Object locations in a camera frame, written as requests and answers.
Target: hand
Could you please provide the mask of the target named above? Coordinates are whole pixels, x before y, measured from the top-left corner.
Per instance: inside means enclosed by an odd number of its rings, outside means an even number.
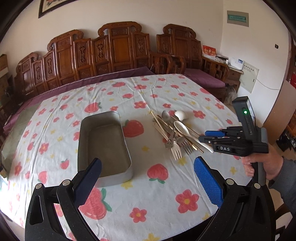
[[[249,156],[242,157],[242,164],[244,165],[245,173],[248,177],[254,176],[254,168],[252,163],[262,162],[266,172],[266,179],[272,180],[276,178],[283,166],[283,158],[276,152],[274,147],[268,144],[269,153],[252,153]]]

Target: rectangular metal tray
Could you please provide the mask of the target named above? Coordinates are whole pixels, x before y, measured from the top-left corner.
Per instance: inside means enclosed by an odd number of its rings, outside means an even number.
[[[91,115],[81,122],[78,171],[85,170],[94,158],[102,162],[102,173],[95,187],[121,184],[133,176],[131,157],[116,111]]]

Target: floral tablecloth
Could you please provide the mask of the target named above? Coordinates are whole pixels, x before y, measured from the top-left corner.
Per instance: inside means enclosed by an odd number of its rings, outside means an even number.
[[[188,230],[213,215],[212,205],[193,170],[196,151],[175,161],[153,127],[154,113],[184,110],[198,133],[238,125],[226,106],[183,75],[152,75],[109,80],[60,94],[41,103],[17,147],[1,210],[21,226],[35,185],[59,185],[77,173],[81,121],[93,114],[119,112],[134,176],[121,185],[94,188],[80,211],[102,241],[158,241]],[[240,158],[205,150],[211,168],[240,185],[249,182]],[[74,239],[59,205],[57,215]]]

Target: white wall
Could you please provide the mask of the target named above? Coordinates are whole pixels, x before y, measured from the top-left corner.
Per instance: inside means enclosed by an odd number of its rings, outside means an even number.
[[[249,27],[227,23],[227,10],[249,13]],[[263,124],[281,88],[289,52],[289,35],[281,19],[262,0],[224,0],[220,53],[240,58],[259,69],[250,94],[243,87],[239,96],[249,96],[257,120]]]
[[[156,50],[156,34],[162,34],[169,23],[192,28],[198,40],[218,51],[221,45],[222,0],[77,0],[38,19],[39,3],[34,0],[21,12],[0,43],[0,54],[8,55],[14,76],[22,58],[34,51],[45,54],[57,35],[79,29],[85,38],[96,38],[98,29],[110,22],[138,22],[150,34],[152,50]]]

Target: framed picture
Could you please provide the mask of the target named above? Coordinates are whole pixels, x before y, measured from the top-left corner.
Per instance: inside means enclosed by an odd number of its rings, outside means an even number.
[[[47,14],[48,12],[55,10],[56,8],[68,4],[69,2],[73,2],[76,0],[41,0],[39,6],[39,14],[38,18]]]

